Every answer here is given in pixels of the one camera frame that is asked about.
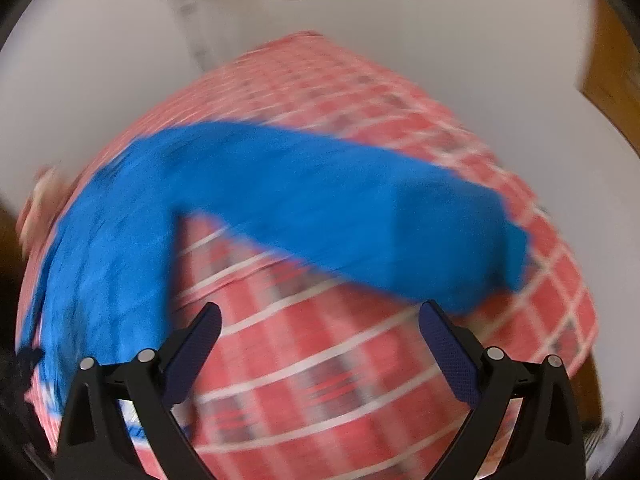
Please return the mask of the blue puffer jacket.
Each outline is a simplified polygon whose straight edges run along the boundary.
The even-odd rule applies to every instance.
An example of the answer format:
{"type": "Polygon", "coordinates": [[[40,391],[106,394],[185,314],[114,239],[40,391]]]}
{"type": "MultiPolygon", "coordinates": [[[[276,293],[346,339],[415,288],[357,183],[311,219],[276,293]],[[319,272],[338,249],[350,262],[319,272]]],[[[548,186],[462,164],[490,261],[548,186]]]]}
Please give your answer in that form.
{"type": "Polygon", "coordinates": [[[43,413],[60,417],[76,367],[157,348],[174,326],[181,221],[221,226],[227,257],[221,374],[250,371],[240,410],[275,434],[302,416],[293,379],[356,315],[395,298],[465,314],[523,283],[526,233],[501,197],[452,171],[376,146],[251,122],[142,136],[95,172],[54,219],[21,341],[40,345],[43,413]]]}

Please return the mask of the red plaid bed blanket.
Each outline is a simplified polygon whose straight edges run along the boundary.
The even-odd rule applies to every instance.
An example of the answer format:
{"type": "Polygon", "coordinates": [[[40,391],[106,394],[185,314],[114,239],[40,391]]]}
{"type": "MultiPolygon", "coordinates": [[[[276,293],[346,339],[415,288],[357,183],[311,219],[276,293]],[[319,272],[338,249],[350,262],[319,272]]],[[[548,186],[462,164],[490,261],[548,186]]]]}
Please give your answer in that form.
{"type": "MultiPolygon", "coordinates": [[[[598,323],[570,248],[527,184],[504,169],[449,110],[404,77],[316,32],[298,32],[195,81],[122,133],[78,177],[67,179],[84,185],[134,140],[201,122],[251,122],[376,146],[490,188],[501,197],[510,221],[527,236],[522,286],[515,292],[493,292],[469,313],[452,314],[439,307],[485,348],[499,347],[514,361],[539,363],[556,354],[570,380],[584,365],[598,323]]],[[[293,398],[302,416],[297,430],[275,434],[240,410],[248,368],[221,374],[231,344],[224,340],[222,297],[213,289],[216,273],[227,261],[218,244],[220,234],[221,226],[204,216],[181,221],[169,334],[188,327],[209,302],[219,307],[222,325],[216,344],[186,400],[171,408],[212,479],[429,479],[470,411],[452,393],[420,332],[420,307],[430,300],[439,303],[395,298],[379,321],[356,315],[326,353],[306,359],[299,372],[287,370],[282,359],[275,358],[265,382],[293,379],[293,398]]],[[[21,341],[40,256],[48,246],[44,238],[27,258],[16,350],[26,370],[20,397],[29,409],[30,426],[54,454],[54,474],[66,403],[60,417],[43,413],[36,384],[43,352],[36,342],[21,341]]],[[[491,479],[521,403],[510,402],[473,479],[491,479]]],[[[168,479],[134,404],[122,400],[120,409],[149,479],[168,479]]]]}

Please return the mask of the pink unicorn plush toy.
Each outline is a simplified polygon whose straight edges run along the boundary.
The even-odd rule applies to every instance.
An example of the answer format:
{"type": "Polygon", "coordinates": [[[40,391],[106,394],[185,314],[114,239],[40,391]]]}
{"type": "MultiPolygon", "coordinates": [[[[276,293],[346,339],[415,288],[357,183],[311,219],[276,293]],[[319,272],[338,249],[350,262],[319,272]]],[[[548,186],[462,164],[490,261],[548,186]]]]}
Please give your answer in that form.
{"type": "Polygon", "coordinates": [[[28,258],[34,247],[47,237],[56,216],[72,194],[72,184],[58,168],[43,167],[35,177],[32,194],[16,222],[22,255],[28,258]]]}

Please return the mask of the wooden door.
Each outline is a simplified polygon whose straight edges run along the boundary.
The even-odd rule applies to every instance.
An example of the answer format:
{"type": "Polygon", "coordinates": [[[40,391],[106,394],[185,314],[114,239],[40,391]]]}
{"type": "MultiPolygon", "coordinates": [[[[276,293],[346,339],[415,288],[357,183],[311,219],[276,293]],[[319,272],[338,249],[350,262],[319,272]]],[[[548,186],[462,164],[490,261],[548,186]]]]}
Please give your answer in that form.
{"type": "Polygon", "coordinates": [[[582,94],[639,153],[639,50],[612,6],[596,0],[582,94]]]}

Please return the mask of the grey metal stand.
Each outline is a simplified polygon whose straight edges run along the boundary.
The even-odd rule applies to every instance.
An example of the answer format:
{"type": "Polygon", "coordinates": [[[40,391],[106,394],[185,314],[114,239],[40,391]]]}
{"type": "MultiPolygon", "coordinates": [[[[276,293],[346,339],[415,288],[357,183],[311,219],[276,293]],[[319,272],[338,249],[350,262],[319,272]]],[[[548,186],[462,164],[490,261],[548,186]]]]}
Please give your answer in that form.
{"type": "Polygon", "coordinates": [[[202,73],[216,66],[215,57],[205,39],[196,0],[165,0],[182,32],[190,57],[202,73]]]}

